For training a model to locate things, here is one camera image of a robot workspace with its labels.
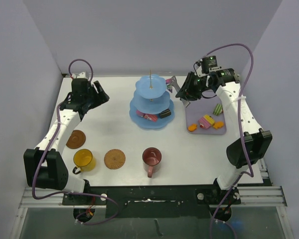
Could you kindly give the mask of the metal tongs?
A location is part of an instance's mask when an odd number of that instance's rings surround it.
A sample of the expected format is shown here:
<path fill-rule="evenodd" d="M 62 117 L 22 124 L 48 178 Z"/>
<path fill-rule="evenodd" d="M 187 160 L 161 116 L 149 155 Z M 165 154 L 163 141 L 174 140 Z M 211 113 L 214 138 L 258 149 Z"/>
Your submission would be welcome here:
<path fill-rule="evenodd" d="M 178 85 L 176 76 L 172 76 L 169 80 L 170 80 L 170 83 L 169 83 L 169 84 L 170 84 L 172 87 L 174 87 L 174 89 L 175 89 L 176 92 L 178 93 L 178 92 L 180 91 L 180 86 Z M 182 101 L 182 103 L 183 103 L 183 105 L 184 105 L 185 108 L 188 107 L 188 106 L 190 105 L 190 102 L 189 102 L 189 101 L 184 100 L 184 99 L 182 99 L 182 98 L 180 98 L 180 100 Z"/>

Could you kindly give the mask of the yellow pink cake slice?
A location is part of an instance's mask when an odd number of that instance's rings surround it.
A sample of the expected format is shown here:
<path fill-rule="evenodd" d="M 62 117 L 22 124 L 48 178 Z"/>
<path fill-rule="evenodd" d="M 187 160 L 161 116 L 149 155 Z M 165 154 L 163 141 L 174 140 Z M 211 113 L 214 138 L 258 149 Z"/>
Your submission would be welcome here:
<path fill-rule="evenodd" d="M 202 118 L 206 122 L 208 122 L 210 125 L 214 125 L 214 123 L 215 123 L 215 120 L 211 116 L 209 116 L 209 115 L 204 115 Z"/>

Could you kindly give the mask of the chocolate layered cake slice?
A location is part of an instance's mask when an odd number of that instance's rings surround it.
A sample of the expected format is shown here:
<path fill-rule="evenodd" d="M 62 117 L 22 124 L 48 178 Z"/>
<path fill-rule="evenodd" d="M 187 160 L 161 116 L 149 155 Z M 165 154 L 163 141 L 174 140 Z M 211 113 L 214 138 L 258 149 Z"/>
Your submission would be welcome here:
<path fill-rule="evenodd" d="M 166 110 L 164 110 L 164 111 L 162 111 L 162 112 L 159 113 L 159 117 L 161 119 L 166 118 L 166 117 L 168 117 L 170 115 L 171 115 L 170 109 L 166 109 Z"/>

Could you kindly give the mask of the purple cake slice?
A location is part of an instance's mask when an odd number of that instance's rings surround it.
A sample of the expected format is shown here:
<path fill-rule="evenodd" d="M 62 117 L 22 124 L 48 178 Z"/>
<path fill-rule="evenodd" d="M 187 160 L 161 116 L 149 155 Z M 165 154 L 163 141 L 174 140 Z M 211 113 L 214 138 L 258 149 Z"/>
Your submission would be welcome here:
<path fill-rule="evenodd" d="M 166 83 L 166 88 L 168 90 L 172 90 L 172 84 L 171 84 L 172 83 L 172 78 L 166 79 L 165 83 Z"/>

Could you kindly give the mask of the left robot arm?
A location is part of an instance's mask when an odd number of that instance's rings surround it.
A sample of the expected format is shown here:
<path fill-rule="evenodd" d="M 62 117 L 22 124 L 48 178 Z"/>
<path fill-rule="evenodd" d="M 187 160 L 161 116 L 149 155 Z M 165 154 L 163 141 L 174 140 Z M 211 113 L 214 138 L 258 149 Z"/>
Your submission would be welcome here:
<path fill-rule="evenodd" d="M 77 78 L 71 82 L 71 92 L 56 107 L 56 120 L 44 139 L 23 155 L 26 180 L 32 189 L 53 189 L 74 193 L 81 205 L 90 202 L 92 193 L 87 180 L 71 175 L 62 158 L 63 150 L 73 130 L 84 115 L 109 100 L 99 81 Z"/>

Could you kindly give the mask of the pink strawberry cake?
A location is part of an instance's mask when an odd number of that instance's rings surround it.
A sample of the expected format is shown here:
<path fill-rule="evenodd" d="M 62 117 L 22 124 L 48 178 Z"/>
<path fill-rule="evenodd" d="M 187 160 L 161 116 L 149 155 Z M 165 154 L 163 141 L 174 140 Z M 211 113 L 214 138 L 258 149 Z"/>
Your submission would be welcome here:
<path fill-rule="evenodd" d="M 200 127 L 203 129 L 208 129 L 211 127 L 211 124 L 204 117 L 200 118 L 198 122 L 200 124 Z"/>

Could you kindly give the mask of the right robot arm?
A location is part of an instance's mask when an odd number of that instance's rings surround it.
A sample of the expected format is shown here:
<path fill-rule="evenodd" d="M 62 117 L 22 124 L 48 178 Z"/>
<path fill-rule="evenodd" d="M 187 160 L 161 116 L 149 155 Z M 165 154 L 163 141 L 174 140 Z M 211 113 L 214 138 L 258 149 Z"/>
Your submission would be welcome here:
<path fill-rule="evenodd" d="M 230 187 L 236 185 L 243 174 L 253 174 L 252 166 L 264 157 L 273 136 L 251 113 L 239 76 L 232 68 L 219 67 L 216 56 L 194 63 L 194 71 L 188 73 L 176 97 L 196 101 L 208 90 L 220 99 L 226 123 L 238 133 L 237 140 L 226 148 L 224 170 L 216 179 L 219 187 L 212 191 L 213 200 L 222 204 L 230 197 Z"/>

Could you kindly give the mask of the green striped macaron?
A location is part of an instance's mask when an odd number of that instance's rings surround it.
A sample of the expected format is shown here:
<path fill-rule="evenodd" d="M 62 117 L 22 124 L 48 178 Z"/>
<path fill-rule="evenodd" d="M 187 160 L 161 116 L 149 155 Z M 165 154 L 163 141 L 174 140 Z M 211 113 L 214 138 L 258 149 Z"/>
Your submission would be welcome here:
<path fill-rule="evenodd" d="M 221 104 L 217 104 L 214 108 L 213 115 L 219 116 L 223 113 L 223 106 Z"/>

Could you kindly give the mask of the red pink macaron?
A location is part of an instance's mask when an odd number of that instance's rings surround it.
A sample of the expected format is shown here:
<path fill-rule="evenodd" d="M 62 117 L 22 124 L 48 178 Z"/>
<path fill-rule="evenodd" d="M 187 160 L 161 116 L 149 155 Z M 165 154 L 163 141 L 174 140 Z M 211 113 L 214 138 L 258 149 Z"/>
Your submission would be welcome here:
<path fill-rule="evenodd" d="M 144 114 L 144 118 L 152 122 L 157 122 L 158 120 L 157 115 L 152 115 L 152 114 Z"/>

